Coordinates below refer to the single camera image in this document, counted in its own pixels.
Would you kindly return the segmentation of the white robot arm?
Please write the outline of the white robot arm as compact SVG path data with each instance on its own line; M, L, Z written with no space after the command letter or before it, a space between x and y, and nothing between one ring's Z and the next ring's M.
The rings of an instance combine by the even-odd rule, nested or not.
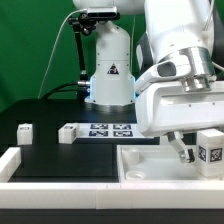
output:
M194 160L182 135L224 126L224 81L211 61L214 26L209 0L73 0L88 14L115 6L144 13L154 65L137 79L135 111L144 136L168 137L183 162Z

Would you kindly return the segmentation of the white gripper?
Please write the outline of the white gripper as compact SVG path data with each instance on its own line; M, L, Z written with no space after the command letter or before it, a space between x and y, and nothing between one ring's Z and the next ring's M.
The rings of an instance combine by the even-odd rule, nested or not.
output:
M186 92L181 80L191 71L188 57L179 56L152 66L134 85L138 130L150 137L168 133L182 163L194 162L195 156L181 132L224 126L224 81L211 82L208 91Z

